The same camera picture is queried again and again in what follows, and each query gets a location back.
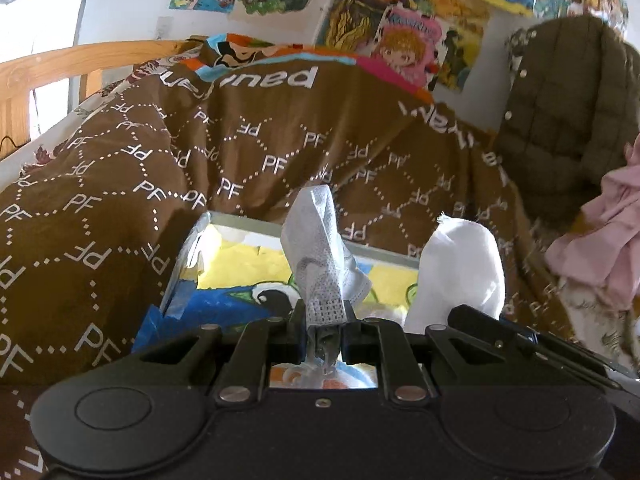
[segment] wooden bed frame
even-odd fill
[[[80,78],[80,102],[102,87],[102,71],[180,54],[194,41],[115,41],[73,46],[0,63],[0,139],[16,146],[29,142],[31,90],[74,76]],[[16,148],[5,140],[0,160]]]

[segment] small screw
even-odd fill
[[[218,394],[225,402],[245,402],[251,397],[251,392],[244,386],[227,386]]]
[[[400,386],[396,390],[396,398],[404,402],[419,402],[427,396],[427,392],[420,386]]]

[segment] window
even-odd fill
[[[84,0],[6,0],[0,4],[0,62],[74,46]],[[35,139],[69,109],[69,79],[30,95],[30,136]]]

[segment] pink cloth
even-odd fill
[[[640,136],[627,166],[607,173],[602,194],[582,206],[594,230],[558,238],[545,253],[559,276],[590,285],[614,310],[630,310],[640,282]]]

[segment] patterned bedding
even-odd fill
[[[229,34],[99,99],[0,193],[6,480],[42,472],[35,397],[130,351],[207,208],[282,222],[298,190],[324,183],[345,239],[414,257],[440,213],[481,222],[508,316],[572,338],[491,137],[375,60]]]

